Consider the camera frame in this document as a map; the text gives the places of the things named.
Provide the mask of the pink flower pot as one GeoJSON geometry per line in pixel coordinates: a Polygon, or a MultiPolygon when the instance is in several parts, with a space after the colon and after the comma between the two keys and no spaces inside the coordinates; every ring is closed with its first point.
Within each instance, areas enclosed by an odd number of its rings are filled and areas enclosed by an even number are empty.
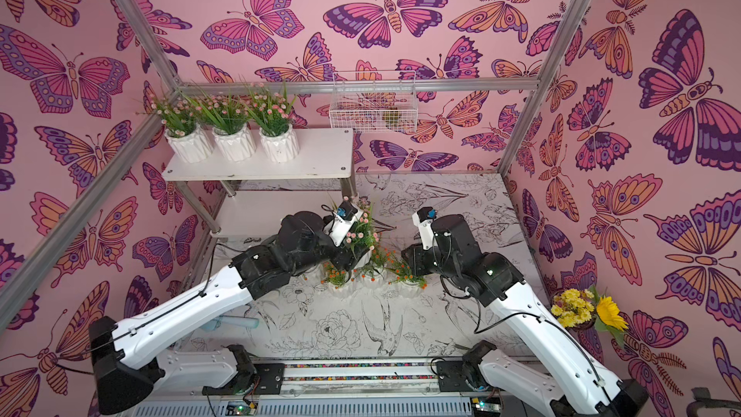
{"type": "Polygon", "coordinates": [[[291,119],[296,98],[289,98],[286,85],[280,90],[271,90],[262,84],[249,84],[246,89],[246,111],[259,128],[267,157],[274,163],[294,160],[299,154],[291,119]]]}
{"type": "Polygon", "coordinates": [[[243,98],[202,94],[193,98],[191,104],[199,121],[210,127],[216,148],[225,160],[242,162],[254,156],[257,147],[243,98]]]}
{"type": "MultiPolygon", "coordinates": [[[[345,241],[352,243],[359,243],[363,241],[364,243],[368,243],[370,245],[370,252],[372,251],[372,249],[380,247],[381,233],[390,230],[390,227],[380,223],[377,219],[374,218],[374,216],[372,215],[371,202],[366,197],[355,197],[354,199],[347,198],[343,201],[351,202],[362,212],[360,220],[352,226],[350,233],[347,235],[345,241]]],[[[333,212],[337,210],[338,206],[341,205],[341,203],[333,204],[332,206],[323,205],[321,207],[325,212],[328,212],[328,215],[324,216],[323,218],[324,233],[325,226],[331,221],[333,212]]]]}
{"type": "Polygon", "coordinates": [[[164,137],[181,161],[189,164],[207,160],[214,146],[204,131],[196,105],[183,94],[173,98],[144,96],[146,114],[156,115],[163,129],[164,137]]]}

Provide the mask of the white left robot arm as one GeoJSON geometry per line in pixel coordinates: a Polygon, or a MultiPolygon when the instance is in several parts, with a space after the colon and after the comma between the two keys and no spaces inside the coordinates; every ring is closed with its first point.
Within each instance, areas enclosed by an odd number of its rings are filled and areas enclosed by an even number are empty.
{"type": "Polygon", "coordinates": [[[175,359],[172,345],[219,316],[271,293],[291,278],[331,262],[347,270],[343,246],[366,214],[344,202],[330,216],[287,215],[279,233],[252,246],[206,280],[170,301],[124,320],[104,316],[89,327],[90,353],[105,416],[133,409],[156,389],[181,382],[225,393],[245,388],[254,367],[243,347],[175,359]]]}

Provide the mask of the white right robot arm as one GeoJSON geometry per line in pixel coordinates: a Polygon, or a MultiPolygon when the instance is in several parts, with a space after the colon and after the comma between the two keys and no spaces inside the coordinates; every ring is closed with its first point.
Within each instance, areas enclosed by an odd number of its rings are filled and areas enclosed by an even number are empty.
{"type": "Polygon", "coordinates": [[[511,328],[544,366],[540,373],[481,341],[462,370],[474,387],[505,390],[544,416],[636,416],[648,402],[637,380],[623,380],[600,364],[540,301],[505,256],[484,252],[460,214],[414,212],[421,241],[401,253],[416,276],[437,274],[511,328]]]}

